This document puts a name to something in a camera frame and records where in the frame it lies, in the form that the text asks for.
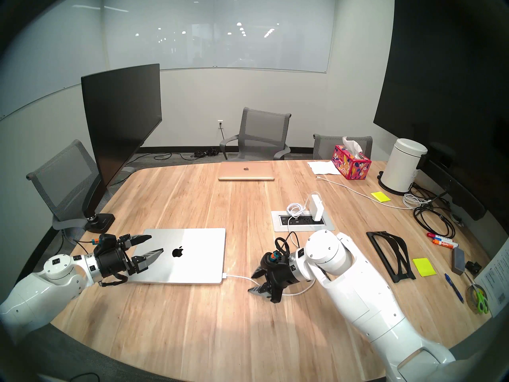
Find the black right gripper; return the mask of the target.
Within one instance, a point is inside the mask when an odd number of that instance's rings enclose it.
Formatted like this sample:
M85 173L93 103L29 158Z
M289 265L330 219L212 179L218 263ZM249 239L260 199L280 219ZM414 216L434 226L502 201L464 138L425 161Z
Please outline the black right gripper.
M283 290L296 283L296 278L290 268L290 254L287 252L266 252L251 278L266 278L266 285L254 286L248 293L261 296L270 302L280 302Z

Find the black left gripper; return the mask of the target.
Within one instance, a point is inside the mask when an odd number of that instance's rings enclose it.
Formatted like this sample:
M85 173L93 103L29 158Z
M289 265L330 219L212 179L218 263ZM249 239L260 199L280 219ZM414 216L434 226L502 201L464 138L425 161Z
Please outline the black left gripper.
M121 273L126 271L129 276L147 270L163 252L163 248L133 256L133 262L126 255L126 249L137 246L151 239L148 234L125 234L117 238L113 234L100 234L94 248L94 257L102 278L116 277L119 282L127 282L128 278Z

